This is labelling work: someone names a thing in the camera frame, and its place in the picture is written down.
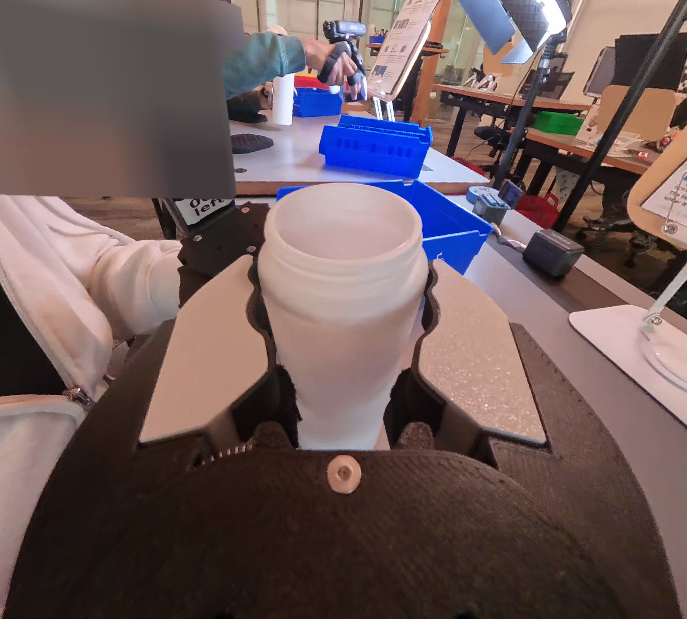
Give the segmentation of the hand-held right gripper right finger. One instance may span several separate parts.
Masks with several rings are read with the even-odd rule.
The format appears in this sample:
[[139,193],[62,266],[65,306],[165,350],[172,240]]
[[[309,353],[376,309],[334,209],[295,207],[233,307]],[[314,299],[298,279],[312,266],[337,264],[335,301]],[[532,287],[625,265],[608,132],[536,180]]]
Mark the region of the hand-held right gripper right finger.
[[431,264],[431,314],[416,344],[417,405],[435,445],[474,454],[483,438],[543,448],[547,435],[517,347],[498,304],[443,260]]

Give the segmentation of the blue plastic bin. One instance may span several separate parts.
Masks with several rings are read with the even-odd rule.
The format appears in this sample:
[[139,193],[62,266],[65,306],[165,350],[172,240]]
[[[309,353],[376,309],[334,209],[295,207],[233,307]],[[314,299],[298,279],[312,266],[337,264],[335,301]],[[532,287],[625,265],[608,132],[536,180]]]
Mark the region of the blue plastic bin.
[[464,273],[493,228],[428,185],[330,183],[280,190],[258,266],[272,278],[362,283],[441,259]]

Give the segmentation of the white plastic bottle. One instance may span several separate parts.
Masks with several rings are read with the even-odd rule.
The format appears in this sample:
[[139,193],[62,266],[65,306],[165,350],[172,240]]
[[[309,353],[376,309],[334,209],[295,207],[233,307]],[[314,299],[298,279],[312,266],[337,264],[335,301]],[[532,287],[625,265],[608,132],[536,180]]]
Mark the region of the white plastic bottle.
[[295,74],[275,77],[272,81],[272,120],[278,126],[293,123]]
[[302,449],[374,448],[428,272],[420,215],[388,190],[312,185],[270,209],[258,276]]

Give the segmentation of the person's left forearm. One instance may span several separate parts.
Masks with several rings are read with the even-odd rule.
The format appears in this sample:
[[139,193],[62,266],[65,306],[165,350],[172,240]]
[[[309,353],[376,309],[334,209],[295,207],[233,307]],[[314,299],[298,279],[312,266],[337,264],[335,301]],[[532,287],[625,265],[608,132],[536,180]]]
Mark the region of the person's left forearm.
[[108,235],[93,263],[88,291],[117,340],[149,333],[176,317],[180,306],[177,240]]

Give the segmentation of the black oval wrist rest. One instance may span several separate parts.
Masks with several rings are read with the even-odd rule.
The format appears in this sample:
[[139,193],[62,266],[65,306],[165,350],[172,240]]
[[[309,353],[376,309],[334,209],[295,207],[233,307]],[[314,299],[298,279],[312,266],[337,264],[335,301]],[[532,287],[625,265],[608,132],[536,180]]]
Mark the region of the black oval wrist rest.
[[272,138],[254,133],[239,133],[231,135],[232,152],[235,155],[247,155],[267,150],[274,146]]

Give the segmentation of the grey charging case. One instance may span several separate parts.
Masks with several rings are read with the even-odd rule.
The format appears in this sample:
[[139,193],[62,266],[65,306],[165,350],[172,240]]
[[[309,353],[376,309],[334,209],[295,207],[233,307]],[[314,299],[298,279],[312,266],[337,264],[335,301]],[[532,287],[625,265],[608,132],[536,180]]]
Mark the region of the grey charging case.
[[560,279],[575,267],[584,251],[569,237],[552,229],[541,229],[532,235],[522,257],[547,276]]

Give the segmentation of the red mesh basket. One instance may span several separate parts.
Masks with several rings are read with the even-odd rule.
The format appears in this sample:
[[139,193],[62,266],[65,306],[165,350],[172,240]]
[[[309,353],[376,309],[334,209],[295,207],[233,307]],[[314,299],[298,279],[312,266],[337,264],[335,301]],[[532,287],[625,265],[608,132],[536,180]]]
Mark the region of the red mesh basket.
[[548,193],[545,196],[525,194],[516,211],[542,229],[551,229],[559,217],[559,198]]

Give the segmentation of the small blue bin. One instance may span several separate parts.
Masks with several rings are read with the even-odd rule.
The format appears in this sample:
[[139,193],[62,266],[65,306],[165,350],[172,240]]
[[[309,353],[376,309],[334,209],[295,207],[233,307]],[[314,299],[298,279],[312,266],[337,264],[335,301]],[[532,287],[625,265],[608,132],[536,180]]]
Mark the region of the small blue bin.
[[295,89],[293,99],[294,117],[333,117],[341,114],[343,100],[339,93],[328,89],[305,88]]

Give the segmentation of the stacked small blue bins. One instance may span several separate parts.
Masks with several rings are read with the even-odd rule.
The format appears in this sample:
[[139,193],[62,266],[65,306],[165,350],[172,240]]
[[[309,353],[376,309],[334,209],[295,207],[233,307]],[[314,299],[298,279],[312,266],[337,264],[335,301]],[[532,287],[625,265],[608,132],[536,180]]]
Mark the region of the stacked small blue bins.
[[346,114],[323,127],[319,153],[327,166],[415,180],[433,139],[429,126]]

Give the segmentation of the white board stand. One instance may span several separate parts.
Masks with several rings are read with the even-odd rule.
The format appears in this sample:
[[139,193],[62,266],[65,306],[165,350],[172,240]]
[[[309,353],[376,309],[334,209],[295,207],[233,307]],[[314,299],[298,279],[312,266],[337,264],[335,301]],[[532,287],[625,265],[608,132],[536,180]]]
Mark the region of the white board stand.
[[686,265],[647,311],[639,337],[640,351],[647,363],[683,391],[686,391],[686,333],[666,322],[664,310],[685,283]]

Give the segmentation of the wooden office table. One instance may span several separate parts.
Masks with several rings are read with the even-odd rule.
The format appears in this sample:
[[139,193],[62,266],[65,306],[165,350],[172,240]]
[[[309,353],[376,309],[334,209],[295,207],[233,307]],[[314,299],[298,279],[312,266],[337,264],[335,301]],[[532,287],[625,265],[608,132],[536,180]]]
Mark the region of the wooden office table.
[[[503,120],[505,129],[514,127],[526,99],[519,94],[500,93],[490,90],[470,89],[452,84],[434,84],[433,91],[440,93],[440,102],[457,109],[457,115],[445,155],[453,157],[459,142],[462,128],[468,113],[489,116],[494,120]],[[537,111],[561,111],[572,114],[584,114],[591,108],[590,104],[563,102],[537,96],[532,104],[532,113]]]
[[[545,133],[530,128],[524,140],[521,156],[515,168],[515,175],[524,179],[530,164],[539,163],[534,177],[527,184],[527,194],[539,194],[545,186],[548,175],[554,168],[580,173],[591,159],[595,146],[582,146],[574,137]],[[651,149],[610,152],[601,163],[601,168],[618,168],[634,175],[642,175],[657,160],[659,153]]]

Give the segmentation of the black slanted pole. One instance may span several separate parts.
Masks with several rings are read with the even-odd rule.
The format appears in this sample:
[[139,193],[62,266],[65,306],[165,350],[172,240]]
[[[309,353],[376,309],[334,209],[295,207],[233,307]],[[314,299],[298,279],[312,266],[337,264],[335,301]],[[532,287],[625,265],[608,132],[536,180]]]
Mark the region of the black slanted pole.
[[624,123],[627,121],[640,99],[642,92],[648,87],[648,84],[659,70],[665,55],[670,50],[685,21],[686,0],[678,0],[666,24],[657,36],[653,46],[648,51],[647,57],[643,60],[640,70],[632,80],[629,91],[625,95],[616,114],[612,118],[605,133],[600,138],[600,141],[597,143],[591,159],[588,160],[584,170],[580,173],[579,180],[571,191],[568,200],[562,207],[557,221],[553,225],[554,231],[562,233],[567,225],[587,188],[594,180],[594,176],[597,174],[601,163],[605,160],[613,143],[622,131]]

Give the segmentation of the grey slanted panel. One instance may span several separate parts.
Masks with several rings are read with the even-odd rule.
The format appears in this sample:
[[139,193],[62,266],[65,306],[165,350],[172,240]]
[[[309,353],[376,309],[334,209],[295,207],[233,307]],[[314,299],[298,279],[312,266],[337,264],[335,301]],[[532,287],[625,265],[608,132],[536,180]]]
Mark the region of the grey slanted panel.
[[395,99],[422,51],[441,0],[404,0],[367,76],[367,92],[385,102]]

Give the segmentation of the light brown board panel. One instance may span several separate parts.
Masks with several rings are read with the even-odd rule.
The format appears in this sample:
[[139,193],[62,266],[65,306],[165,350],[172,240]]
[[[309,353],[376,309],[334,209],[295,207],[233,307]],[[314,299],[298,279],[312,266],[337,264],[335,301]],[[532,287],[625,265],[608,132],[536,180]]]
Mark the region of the light brown board panel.
[[[607,129],[628,91],[628,86],[618,84],[605,88],[598,102],[598,131]],[[669,129],[678,99],[677,92],[673,90],[646,88],[624,123],[622,132],[636,134],[648,142],[659,141]]]

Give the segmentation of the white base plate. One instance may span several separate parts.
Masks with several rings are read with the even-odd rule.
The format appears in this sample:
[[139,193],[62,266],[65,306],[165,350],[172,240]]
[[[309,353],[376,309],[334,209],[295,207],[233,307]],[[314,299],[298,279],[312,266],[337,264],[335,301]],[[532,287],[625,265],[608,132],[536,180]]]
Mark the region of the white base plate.
[[662,313],[622,305],[570,314],[571,327],[686,424],[686,333]]

